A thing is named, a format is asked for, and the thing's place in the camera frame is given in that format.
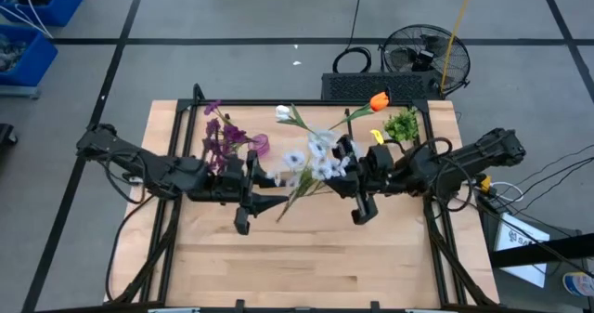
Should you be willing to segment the small green potted plant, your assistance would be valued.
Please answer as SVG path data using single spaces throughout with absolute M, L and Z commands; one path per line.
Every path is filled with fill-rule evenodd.
M 417 111 L 414 108 L 404 108 L 397 115 L 389 115 L 383 122 L 383 129 L 387 135 L 396 141 L 409 141 L 419 135 Z

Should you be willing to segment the white artificial tulip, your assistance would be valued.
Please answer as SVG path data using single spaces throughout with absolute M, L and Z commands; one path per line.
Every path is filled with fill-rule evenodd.
M 315 137 L 318 137 L 318 133 L 312 130 L 303 120 L 300 113 L 296 109 L 294 104 L 290 104 L 290 106 L 285 105 L 278 105 L 275 108 L 275 115 L 278 124 L 289 124 L 298 126 Z

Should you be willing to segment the orange artificial tulip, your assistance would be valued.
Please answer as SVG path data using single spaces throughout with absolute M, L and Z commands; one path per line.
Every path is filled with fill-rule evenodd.
M 388 107 L 390 104 L 390 97 L 387 95 L 386 91 L 380 92 L 378 94 L 376 94 L 375 96 L 373 96 L 366 105 L 358 108 L 357 110 L 353 111 L 352 113 L 347 113 L 346 116 L 339 121 L 338 123 L 336 123 L 335 125 L 333 125 L 330 130 L 333 130 L 334 128 L 338 127 L 341 124 L 347 124 L 352 122 L 353 120 L 366 116 L 366 115 L 370 115 L 370 114 L 374 114 L 378 111 L 382 111 L 383 109 L 385 109 L 386 107 Z

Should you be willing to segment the purple ribbed glass vase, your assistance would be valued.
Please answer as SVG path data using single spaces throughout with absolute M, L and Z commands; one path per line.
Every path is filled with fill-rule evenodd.
M 249 150 L 254 150 L 259 157 L 264 157 L 270 151 L 269 139 L 266 134 L 258 134 L 248 143 Z

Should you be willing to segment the white box with logo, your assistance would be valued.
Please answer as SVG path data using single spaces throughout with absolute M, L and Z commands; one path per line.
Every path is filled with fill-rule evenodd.
M 535 241 L 548 241 L 550 235 L 532 225 L 523 222 L 510 214 L 503 214 L 502 220 L 497 225 L 494 241 L 494 250 L 508 250 L 520 246 L 533 244 Z M 502 267 L 512 276 L 527 281 L 539 288 L 545 285 L 547 264 L 526 265 L 517 267 Z

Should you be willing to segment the black floor fan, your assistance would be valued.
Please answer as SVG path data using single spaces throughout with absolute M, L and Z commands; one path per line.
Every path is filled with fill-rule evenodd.
M 470 83 L 469 51 L 456 35 L 442 27 L 405 26 L 391 33 L 379 50 L 382 71 L 424 73 L 442 97 Z

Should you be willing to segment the white artificial flower bunch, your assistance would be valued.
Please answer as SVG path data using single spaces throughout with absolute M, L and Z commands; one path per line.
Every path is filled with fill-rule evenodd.
M 346 165 L 349 163 L 345 152 L 340 145 L 339 136 L 334 134 L 333 143 L 327 149 L 319 149 L 308 144 L 309 153 L 301 151 L 286 152 L 284 162 L 290 171 L 283 178 L 283 187 L 286 188 L 289 200 L 284 203 L 280 214 L 276 218 L 279 223 L 289 212 L 292 206 L 301 198 L 325 192 L 329 189 L 324 181 L 333 177 L 344 177 Z M 358 149 L 354 144 L 355 155 Z

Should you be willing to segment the black perforated metal case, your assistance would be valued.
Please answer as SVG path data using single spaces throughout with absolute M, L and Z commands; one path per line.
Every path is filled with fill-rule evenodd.
M 384 90 L 391 101 L 442 99 L 435 79 L 425 72 L 324 73 L 323 100 L 365 101 Z

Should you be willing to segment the round white blue container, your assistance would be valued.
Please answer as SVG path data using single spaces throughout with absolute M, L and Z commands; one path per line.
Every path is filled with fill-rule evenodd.
M 594 278 L 583 272 L 567 272 L 562 276 L 565 290 L 575 296 L 594 297 Z

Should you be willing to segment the purple artificial flower bunch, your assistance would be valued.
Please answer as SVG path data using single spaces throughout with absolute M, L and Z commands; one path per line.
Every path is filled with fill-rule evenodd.
M 221 103 L 221 100 L 216 100 L 208 104 L 203 112 L 205 116 L 213 116 L 206 124 L 205 138 L 202 140 L 203 155 L 209 168 L 216 173 L 223 172 L 231 157 L 252 141 L 245 130 L 239 129 L 219 110 Z

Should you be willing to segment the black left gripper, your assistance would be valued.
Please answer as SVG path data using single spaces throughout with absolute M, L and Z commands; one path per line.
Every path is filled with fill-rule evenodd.
M 210 201 L 223 203 L 235 202 L 236 209 L 234 226 L 238 234 L 248 235 L 250 231 L 250 215 L 259 215 L 268 209 L 287 202 L 288 196 L 259 195 L 252 192 L 254 183 L 254 169 L 258 162 L 258 155 L 254 150 L 249 150 L 246 160 L 243 160 L 243 178 L 237 186 L 225 186 L 218 175 L 211 176 L 205 183 L 209 192 Z M 280 172 L 266 172 L 263 168 L 256 168 L 256 184 L 260 188 L 282 187 L 283 178 Z

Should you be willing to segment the black bar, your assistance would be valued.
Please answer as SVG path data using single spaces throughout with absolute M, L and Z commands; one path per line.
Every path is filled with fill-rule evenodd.
M 516 267 L 594 257 L 594 233 L 493 252 L 493 267 Z

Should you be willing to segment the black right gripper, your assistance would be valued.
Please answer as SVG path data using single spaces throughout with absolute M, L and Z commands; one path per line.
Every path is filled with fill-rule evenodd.
M 373 195 L 385 193 L 389 185 L 390 171 L 386 176 L 372 176 L 368 170 L 366 155 L 357 158 L 354 142 L 348 135 L 341 137 L 341 146 L 349 163 L 344 177 L 333 177 L 324 181 L 325 185 L 342 198 L 354 198 L 356 209 L 351 217 L 356 225 L 364 225 L 378 214 Z

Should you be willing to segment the blue storage bin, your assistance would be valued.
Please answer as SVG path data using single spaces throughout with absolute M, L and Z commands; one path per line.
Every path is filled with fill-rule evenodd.
M 83 0 L 0 0 L 0 15 L 11 22 L 30 21 L 64 27 Z
M 0 97 L 39 98 L 58 50 L 37 30 L 0 24 Z

